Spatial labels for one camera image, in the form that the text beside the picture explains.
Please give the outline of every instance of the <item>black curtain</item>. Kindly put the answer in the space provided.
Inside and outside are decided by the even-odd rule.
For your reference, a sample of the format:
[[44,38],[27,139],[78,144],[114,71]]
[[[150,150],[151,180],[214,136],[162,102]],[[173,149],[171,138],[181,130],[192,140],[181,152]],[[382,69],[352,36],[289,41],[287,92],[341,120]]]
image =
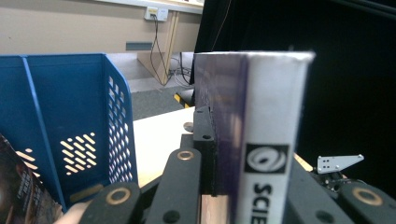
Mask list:
[[206,0],[195,52],[313,50],[298,153],[363,154],[344,173],[396,198],[396,9],[347,2]]

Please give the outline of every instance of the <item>blue basket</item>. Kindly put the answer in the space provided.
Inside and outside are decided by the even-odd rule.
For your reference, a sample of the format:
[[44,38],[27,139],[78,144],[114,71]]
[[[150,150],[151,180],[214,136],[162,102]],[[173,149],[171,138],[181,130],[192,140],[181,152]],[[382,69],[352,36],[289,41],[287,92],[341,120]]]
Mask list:
[[137,183],[131,94],[105,54],[1,56],[0,133],[64,208]]

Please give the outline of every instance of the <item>wall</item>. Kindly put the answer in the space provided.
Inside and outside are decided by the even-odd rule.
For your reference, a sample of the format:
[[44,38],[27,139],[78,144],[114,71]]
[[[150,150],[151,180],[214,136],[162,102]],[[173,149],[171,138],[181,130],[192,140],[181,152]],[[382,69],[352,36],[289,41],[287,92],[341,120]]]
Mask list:
[[[88,0],[2,0],[0,54],[125,52],[127,41],[154,39],[154,22],[144,13],[144,7]],[[200,18],[188,14],[185,22],[194,31],[185,33],[187,41],[178,38],[178,49],[193,50]],[[170,38],[170,24],[170,17],[159,23],[160,46]]]

